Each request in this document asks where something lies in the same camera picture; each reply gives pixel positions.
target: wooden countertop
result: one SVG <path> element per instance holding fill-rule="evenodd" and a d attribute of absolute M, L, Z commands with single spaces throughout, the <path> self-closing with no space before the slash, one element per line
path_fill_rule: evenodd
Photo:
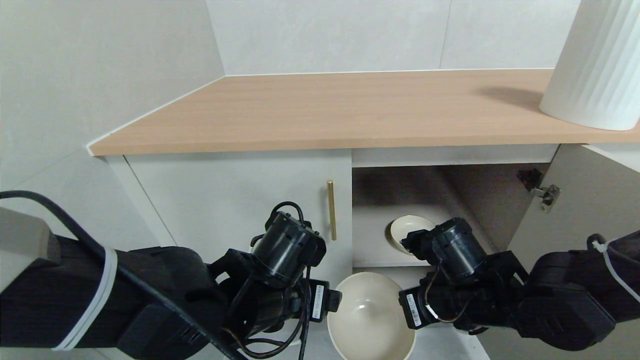
<path fill-rule="evenodd" d="M 96 156 L 170 152 L 640 142 L 538 109 L 552 70 L 233 76 L 91 144 Z"/>

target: open cabinet door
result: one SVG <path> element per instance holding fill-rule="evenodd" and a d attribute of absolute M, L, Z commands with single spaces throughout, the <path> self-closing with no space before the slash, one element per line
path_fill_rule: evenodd
<path fill-rule="evenodd" d="M 549 213 L 535 198 L 509 250 L 527 271 L 544 254 L 586 249 L 587 237 L 608 240 L 640 229 L 640 173 L 588 145 L 560 146 L 543 186 L 562 190 Z M 603 342 L 580 352 L 553 348 L 537 339 L 522 339 L 512 329 L 489 329 L 479 336 L 492 360 L 640 359 L 640 320 L 619 323 Z"/>

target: cabinet door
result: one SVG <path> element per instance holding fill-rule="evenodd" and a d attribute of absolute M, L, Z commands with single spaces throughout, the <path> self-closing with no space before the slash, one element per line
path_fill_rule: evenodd
<path fill-rule="evenodd" d="M 336 287 L 351 275 L 350 150 L 143 155 L 127 161 L 175 242 L 204 261 L 229 248 L 249 251 L 273 207 L 291 200 L 326 241 L 327 253 L 312 277 Z M 336 241 L 328 179 L 335 184 Z"/>
<path fill-rule="evenodd" d="M 591 234 L 610 240 L 640 228 L 640 173 L 606 152 L 588 145 L 560 146 L 543 186 L 551 184 L 562 189 L 551 212 L 542 211 L 535 198 L 509 244 L 527 271 L 546 253 L 586 249 Z M 640 320 L 619 323 L 603 342 L 580 352 L 522 339 L 511 329 L 490 329 L 479 338 L 492 360 L 631 360 L 640 359 L 638 334 Z"/>

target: gold cabinet handle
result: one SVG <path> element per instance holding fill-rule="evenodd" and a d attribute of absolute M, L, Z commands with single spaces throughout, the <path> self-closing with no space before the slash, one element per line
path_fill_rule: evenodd
<path fill-rule="evenodd" d="M 338 230 L 335 226 L 335 198 L 333 197 L 333 180 L 326 181 L 327 194 L 329 195 L 329 219 L 331 221 L 331 240 L 338 238 Z"/>

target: white bowl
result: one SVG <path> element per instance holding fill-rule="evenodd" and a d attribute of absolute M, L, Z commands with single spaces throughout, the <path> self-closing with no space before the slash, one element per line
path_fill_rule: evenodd
<path fill-rule="evenodd" d="M 436 227 L 436 224 L 434 224 L 429 219 L 417 217 L 415 215 L 405 215 L 403 217 L 395 219 L 391 223 L 391 238 L 394 240 L 394 243 L 396 243 L 396 247 L 400 251 L 404 252 L 405 254 L 411 255 L 411 253 L 408 252 L 402 246 L 402 244 L 400 244 L 400 241 L 402 239 L 405 239 L 406 235 L 412 231 L 423 229 L 433 230 L 434 227 Z"/>
<path fill-rule="evenodd" d="M 415 344 L 398 302 L 398 284 L 386 276 L 360 272 L 338 287 L 342 302 L 329 313 L 333 346 L 345 360 L 406 360 Z"/>

